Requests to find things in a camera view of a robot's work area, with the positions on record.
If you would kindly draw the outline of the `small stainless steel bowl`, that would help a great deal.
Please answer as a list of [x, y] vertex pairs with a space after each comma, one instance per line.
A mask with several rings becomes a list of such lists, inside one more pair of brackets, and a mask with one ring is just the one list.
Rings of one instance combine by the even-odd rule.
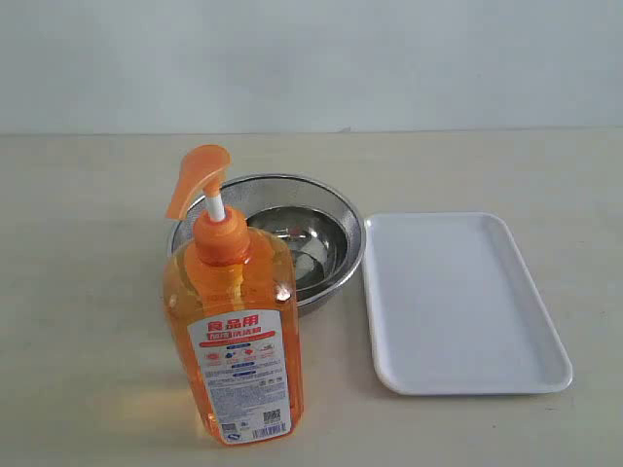
[[283, 240], [290, 249], [297, 293], [315, 294], [339, 270], [348, 250], [344, 230], [325, 213], [281, 206], [251, 215], [247, 223]]

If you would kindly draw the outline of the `orange soap pump bottle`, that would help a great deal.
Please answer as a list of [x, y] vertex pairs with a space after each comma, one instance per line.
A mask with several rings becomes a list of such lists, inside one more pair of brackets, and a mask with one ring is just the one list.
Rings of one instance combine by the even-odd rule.
[[165, 317], [207, 432], [226, 446], [293, 432], [304, 411], [296, 280], [286, 243], [223, 202], [231, 163], [218, 145], [182, 160], [166, 218], [203, 208], [168, 259]]

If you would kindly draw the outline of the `steel mesh strainer basket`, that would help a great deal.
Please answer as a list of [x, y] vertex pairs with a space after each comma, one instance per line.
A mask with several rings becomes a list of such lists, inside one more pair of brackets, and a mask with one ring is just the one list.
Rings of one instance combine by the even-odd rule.
[[[188, 178], [180, 178], [166, 213], [186, 230], [175, 234], [164, 269], [163, 307], [174, 332], [190, 324], [216, 331], [265, 328], [270, 322], [288, 334], [298, 331], [302, 310], [334, 294], [358, 267], [365, 232], [351, 204], [332, 188], [300, 175], [260, 174], [199, 185], [194, 200]], [[339, 270], [315, 294], [297, 293], [287, 244], [251, 227], [262, 210], [303, 206], [325, 213], [344, 230], [348, 250]]]

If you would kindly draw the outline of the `white rectangular plastic tray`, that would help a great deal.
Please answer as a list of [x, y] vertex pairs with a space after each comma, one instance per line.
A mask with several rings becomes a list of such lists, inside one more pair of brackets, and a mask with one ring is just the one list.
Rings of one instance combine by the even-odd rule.
[[373, 362], [408, 396], [549, 394], [566, 349], [507, 225], [485, 212], [379, 213], [362, 259]]

